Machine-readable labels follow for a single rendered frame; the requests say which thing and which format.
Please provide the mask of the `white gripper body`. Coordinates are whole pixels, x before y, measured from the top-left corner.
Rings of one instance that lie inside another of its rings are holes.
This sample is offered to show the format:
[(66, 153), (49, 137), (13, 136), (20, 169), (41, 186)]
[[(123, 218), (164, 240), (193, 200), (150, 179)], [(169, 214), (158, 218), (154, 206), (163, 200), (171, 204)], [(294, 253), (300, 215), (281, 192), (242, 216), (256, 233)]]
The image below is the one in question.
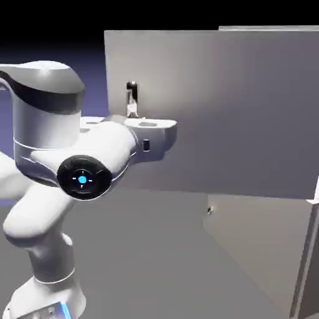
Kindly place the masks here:
[(138, 156), (164, 156), (177, 138), (175, 120), (127, 118), (124, 125), (136, 136)]

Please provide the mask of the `large grey cabinet door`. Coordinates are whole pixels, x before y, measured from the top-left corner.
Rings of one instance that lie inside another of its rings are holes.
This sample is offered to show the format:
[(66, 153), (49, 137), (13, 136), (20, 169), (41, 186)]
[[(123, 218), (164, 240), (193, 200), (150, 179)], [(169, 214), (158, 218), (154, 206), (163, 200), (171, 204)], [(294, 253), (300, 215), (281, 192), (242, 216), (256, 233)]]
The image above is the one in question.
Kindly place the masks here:
[(319, 30), (106, 31), (108, 109), (178, 122), (133, 189), (311, 199), (319, 177)]

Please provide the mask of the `small grey cabinet door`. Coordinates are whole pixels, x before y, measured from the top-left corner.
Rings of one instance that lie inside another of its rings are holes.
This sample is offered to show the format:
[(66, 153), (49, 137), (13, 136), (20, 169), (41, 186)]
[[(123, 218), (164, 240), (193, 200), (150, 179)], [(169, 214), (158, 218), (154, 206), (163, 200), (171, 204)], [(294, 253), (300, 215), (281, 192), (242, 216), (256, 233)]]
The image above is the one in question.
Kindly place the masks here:
[(261, 291), (290, 313), (311, 212), (307, 199), (210, 194), (208, 234)]

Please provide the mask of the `grey cabinet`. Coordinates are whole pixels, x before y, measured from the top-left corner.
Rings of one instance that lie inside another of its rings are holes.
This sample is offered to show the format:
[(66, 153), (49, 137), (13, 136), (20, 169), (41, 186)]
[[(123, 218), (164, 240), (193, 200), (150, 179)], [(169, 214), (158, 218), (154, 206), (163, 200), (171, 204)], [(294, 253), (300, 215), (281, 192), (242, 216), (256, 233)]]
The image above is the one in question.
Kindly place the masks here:
[[(316, 34), (319, 37), (319, 26), (220, 26), (219, 31), (223, 32), (270, 32), (283, 34)], [(302, 318), (303, 306), (307, 302), (313, 303), (311, 281), (316, 278), (315, 265), (319, 263), (319, 247), (317, 237), (319, 236), (319, 176), (312, 199), (307, 203), (311, 204), (316, 210), (311, 212), (308, 223), (308, 230), (305, 236), (305, 244), (300, 261), (296, 286), (293, 295), (290, 313), (292, 319), (319, 319), (319, 310), (312, 311), (311, 315)]]

